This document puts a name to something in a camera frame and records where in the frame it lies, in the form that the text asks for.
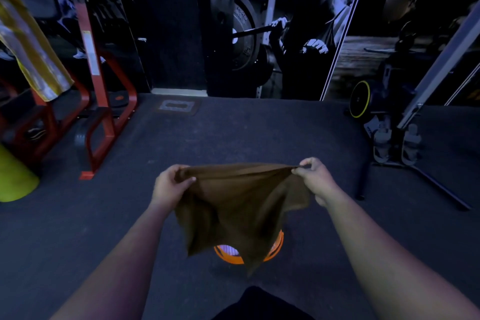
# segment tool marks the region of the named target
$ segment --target yellow and white towel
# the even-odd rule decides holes
[[[0,41],[15,55],[30,87],[46,102],[73,85],[39,25],[21,0],[0,0]]]

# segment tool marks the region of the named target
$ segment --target brown cloth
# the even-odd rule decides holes
[[[197,178],[175,209],[188,255],[226,244],[239,252],[251,274],[272,249],[284,213],[308,206],[309,191],[292,168],[239,163],[180,170],[178,182]]]

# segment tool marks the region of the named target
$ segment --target yellow foam roller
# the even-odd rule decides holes
[[[39,185],[39,178],[0,144],[0,202],[27,196]]]

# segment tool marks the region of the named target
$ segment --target woman in mural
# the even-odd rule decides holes
[[[283,99],[320,99],[352,2],[297,0],[290,23],[273,22],[270,44],[283,73]]]

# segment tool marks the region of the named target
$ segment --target rubber gym floor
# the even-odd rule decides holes
[[[46,319],[125,235],[175,163],[297,164],[320,157],[353,195],[370,153],[345,105],[203,98],[195,116],[140,106],[97,175],[79,181],[69,133],[45,158],[31,195],[0,206],[0,318]],[[480,110],[425,107],[419,166],[475,209],[460,212],[414,172],[372,169],[361,206],[415,256],[480,306]],[[250,278],[213,250],[187,258],[173,215],[162,232],[143,318],[210,319],[252,285],[316,319],[374,319],[327,212],[313,201],[288,214],[279,255]]]

